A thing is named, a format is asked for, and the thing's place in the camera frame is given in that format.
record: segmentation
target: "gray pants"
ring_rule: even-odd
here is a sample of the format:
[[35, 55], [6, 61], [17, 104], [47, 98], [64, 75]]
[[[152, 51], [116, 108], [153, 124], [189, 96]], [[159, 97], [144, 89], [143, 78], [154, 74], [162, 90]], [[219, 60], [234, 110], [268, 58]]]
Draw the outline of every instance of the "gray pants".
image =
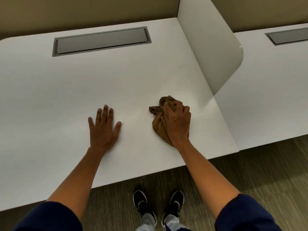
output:
[[[164, 224], [166, 224], [171, 231], [176, 231], [180, 228], [187, 229], [184, 225], [180, 224], [179, 218], [170, 214], [164, 219]], [[136, 229], [136, 231], [154, 231], [154, 229], [154, 217], [149, 213], [145, 213], [141, 218], [140, 226]]]

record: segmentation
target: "navy sleeve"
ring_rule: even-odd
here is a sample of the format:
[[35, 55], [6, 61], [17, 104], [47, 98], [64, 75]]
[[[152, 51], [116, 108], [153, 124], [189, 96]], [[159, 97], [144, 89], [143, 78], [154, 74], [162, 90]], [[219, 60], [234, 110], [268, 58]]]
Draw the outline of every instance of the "navy sleeve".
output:
[[215, 222], [217, 231], [280, 231], [274, 218], [255, 199], [239, 194], [220, 212]]
[[44, 202], [33, 208], [13, 231], [82, 231], [82, 225], [68, 207]]

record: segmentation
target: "shoe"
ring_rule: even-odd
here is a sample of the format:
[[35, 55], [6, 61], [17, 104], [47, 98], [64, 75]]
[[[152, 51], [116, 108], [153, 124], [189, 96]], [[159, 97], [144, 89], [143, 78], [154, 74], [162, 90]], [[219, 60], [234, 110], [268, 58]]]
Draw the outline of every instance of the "shoe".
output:
[[175, 191], [175, 193], [172, 195], [170, 204], [168, 205], [166, 212], [163, 214], [163, 217], [161, 218], [161, 225], [165, 228], [164, 220], [165, 218], [171, 214], [176, 217], [179, 217], [179, 213], [183, 207], [184, 204], [184, 194], [182, 191]]
[[154, 212], [152, 212], [149, 209], [148, 200], [147, 200], [145, 194], [141, 190], [135, 191], [135, 193], [133, 194], [133, 202], [134, 202], [134, 205], [135, 205], [137, 211], [140, 213], [141, 217], [143, 217], [143, 215], [145, 213], [150, 213], [154, 217], [155, 226], [156, 226], [156, 224], [157, 224], [156, 215], [155, 215]]

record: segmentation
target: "floor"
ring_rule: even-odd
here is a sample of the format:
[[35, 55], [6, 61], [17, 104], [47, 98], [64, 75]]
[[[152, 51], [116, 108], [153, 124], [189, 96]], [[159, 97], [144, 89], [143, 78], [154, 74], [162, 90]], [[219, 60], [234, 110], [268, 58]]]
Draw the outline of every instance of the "floor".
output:
[[[308, 0], [211, 0], [233, 32], [308, 22]], [[177, 16], [179, 0], [0, 0], [0, 39]]]
[[[308, 135], [255, 147], [210, 160], [240, 191], [253, 196], [282, 230], [308, 227]], [[174, 190], [185, 193], [180, 221], [195, 231], [214, 230], [214, 219], [202, 202], [185, 166], [91, 191], [83, 219], [85, 231], [134, 231], [140, 220], [132, 202], [143, 188], [158, 217]], [[0, 227], [8, 231], [36, 204], [0, 212]]]

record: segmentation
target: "left hand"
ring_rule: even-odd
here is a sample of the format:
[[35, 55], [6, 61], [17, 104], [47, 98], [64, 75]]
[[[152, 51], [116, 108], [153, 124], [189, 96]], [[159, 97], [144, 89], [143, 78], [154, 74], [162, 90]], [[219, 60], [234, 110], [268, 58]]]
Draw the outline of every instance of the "left hand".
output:
[[91, 117], [88, 118], [90, 127], [90, 148], [97, 151], [106, 152], [113, 148], [114, 144], [119, 138], [119, 132], [121, 129], [121, 122], [115, 125], [114, 131], [112, 131], [113, 123], [113, 109], [110, 108], [108, 115], [108, 106], [99, 108], [97, 111], [95, 125]]

